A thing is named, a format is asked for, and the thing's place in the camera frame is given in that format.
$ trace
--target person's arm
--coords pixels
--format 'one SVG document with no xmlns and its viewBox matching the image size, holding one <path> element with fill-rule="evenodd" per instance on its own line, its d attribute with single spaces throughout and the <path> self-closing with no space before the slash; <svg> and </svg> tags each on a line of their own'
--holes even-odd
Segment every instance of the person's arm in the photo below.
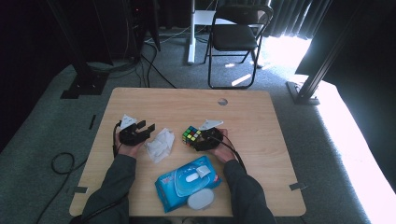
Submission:
<svg viewBox="0 0 396 224">
<path fill-rule="evenodd" d="M 227 130 L 220 131 L 226 136 L 223 142 L 230 145 Z M 231 207 L 236 223 L 276 223 L 267 207 L 262 186 L 245 172 L 233 152 L 223 144 L 209 151 L 224 163 L 223 172 L 231 192 Z"/>
<path fill-rule="evenodd" d="M 89 219 L 90 224 L 129 222 L 127 194 L 134 183 L 136 155 L 143 143 L 135 147 L 120 146 L 118 135 L 116 141 L 117 146 L 119 146 L 119 153 L 107 170 L 101 188 L 90 196 L 82 212 L 81 219 L 85 220 L 103 210 Z"/>
</svg>

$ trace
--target desk leg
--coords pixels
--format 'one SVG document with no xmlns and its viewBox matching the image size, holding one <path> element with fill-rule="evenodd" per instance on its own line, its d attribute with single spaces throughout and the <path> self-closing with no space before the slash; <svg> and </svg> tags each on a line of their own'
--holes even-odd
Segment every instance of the desk leg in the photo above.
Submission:
<svg viewBox="0 0 396 224">
<path fill-rule="evenodd" d="M 194 64 L 195 59 L 195 0 L 191 0 L 191 37 L 190 37 L 190 47 L 189 47 L 189 64 Z"/>
</svg>

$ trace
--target wet wipes package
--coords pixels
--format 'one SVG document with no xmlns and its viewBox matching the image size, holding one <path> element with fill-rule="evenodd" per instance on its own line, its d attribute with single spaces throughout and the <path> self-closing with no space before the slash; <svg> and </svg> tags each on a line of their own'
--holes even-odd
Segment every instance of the wet wipes package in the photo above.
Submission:
<svg viewBox="0 0 396 224">
<path fill-rule="evenodd" d="M 176 170 L 161 175 L 155 182 L 165 213 L 187 203 L 190 195 L 201 189 L 213 189 L 221 183 L 209 158 L 200 157 Z"/>
</svg>

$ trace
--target black chair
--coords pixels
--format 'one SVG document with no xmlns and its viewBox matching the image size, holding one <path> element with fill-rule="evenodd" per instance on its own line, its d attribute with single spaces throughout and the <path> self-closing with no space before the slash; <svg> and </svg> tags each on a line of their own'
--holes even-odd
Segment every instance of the black chair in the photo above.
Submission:
<svg viewBox="0 0 396 224">
<path fill-rule="evenodd" d="M 207 83 L 212 89 L 247 89 L 253 82 L 256 75 L 257 61 L 262 46 L 262 33 L 270 23 L 273 10 L 268 6 L 258 5 L 226 5 L 218 8 L 213 17 L 212 27 L 207 41 L 206 57 L 209 57 L 209 72 Z M 230 21 L 230 24 L 218 23 L 219 19 Z M 247 51 L 246 54 L 212 54 L 212 48 L 218 51 Z M 253 74 L 251 81 L 246 86 L 220 86 L 215 87 L 211 84 L 212 58 L 214 56 L 244 56 L 257 49 L 254 57 Z"/>
</svg>

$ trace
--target wooden table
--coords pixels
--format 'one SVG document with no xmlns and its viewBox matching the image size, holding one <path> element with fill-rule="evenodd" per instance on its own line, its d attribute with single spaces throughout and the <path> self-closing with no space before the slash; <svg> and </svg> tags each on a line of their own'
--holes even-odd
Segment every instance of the wooden table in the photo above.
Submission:
<svg viewBox="0 0 396 224">
<path fill-rule="evenodd" d="M 220 105 L 219 101 L 224 99 L 228 104 Z M 300 190 L 290 190 L 290 185 L 297 180 L 268 92 L 116 88 L 109 99 L 78 184 L 89 188 L 88 192 L 75 194 L 70 206 L 72 216 L 82 213 L 87 199 L 104 180 L 113 162 L 112 132 L 124 114 L 138 121 L 145 119 L 146 128 L 155 123 L 156 130 L 148 141 L 152 141 L 163 128 L 171 129 L 176 138 L 171 155 L 157 164 L 151 161 L 145 148 L 139 151 L 136 179 L 129 195 L 132 216 L 232 215 L 230 191 L 223 177 L 222 164 L 207 152 L 196 152 L 187 147 L 181 140 L 181 135 L 190 125 L 198 128 L 206 119 L 224 120 L 219 128 L 228 129 L 229 138 L 241 155 L 247 172 L 262 185 L 268 207 L 275 216 L 304 214 L 305 205 Z M 204 211 L 194 211 L 186 205 L 165 214 L 154 182 L 158 176 L 203 155 L 209 156 L 224 180 L 214 189 L 216 200 Z"/>
</svg>

